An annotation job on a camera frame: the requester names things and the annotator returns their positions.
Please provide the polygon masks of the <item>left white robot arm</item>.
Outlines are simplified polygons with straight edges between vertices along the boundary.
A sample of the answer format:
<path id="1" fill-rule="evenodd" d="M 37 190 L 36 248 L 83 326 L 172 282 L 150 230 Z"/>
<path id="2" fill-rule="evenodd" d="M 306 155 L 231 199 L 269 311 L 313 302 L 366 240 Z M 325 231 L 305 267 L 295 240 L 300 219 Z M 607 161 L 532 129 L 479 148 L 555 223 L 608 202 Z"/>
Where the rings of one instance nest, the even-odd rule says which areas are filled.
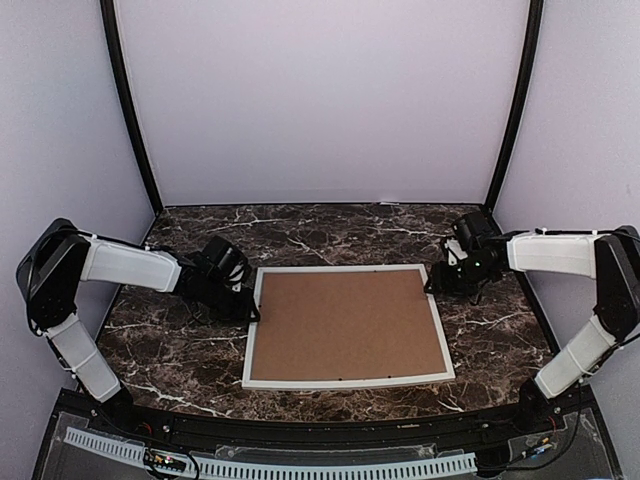
<path id="1" fill-rule="evenodd" d="M 180 254 L 86 232 L 57 218 L 19 263 L 16 282 L 31 332 L 46 339 L 87 395 L 103 406 L 103 421 L 120 436 L 131 436 L 141 427 L 141 415 L 80 319 L 81 284 L 146 288 L 200 304 L 216 320 L 257 322 L 254 292 L 245 284 L 250 274 L 247 257 L 220 236 Z"/>

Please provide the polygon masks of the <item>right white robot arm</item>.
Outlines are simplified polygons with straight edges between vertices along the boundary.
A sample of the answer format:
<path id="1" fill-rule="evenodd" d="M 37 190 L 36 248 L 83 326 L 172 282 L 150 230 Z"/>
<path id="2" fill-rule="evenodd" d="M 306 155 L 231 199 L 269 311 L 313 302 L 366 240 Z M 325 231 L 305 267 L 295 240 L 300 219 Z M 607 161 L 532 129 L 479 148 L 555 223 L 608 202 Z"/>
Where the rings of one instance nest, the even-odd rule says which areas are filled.
<path id="1" fill-rule="evenodd" d="M 561 350 L 525 387 L 528 397 L 510 413 L 521 434 L 534 432 L 549 416 L 546 401 L 593 374 L 639 327 L 639 232 L 536 229 L 497 233 L 462 219 L 441 244 L 442 261 L 428 274 L 425 290 L 478 299 L 483 287 L 508 272 L 535 285 L 544 312 L 560 334 Z"/>

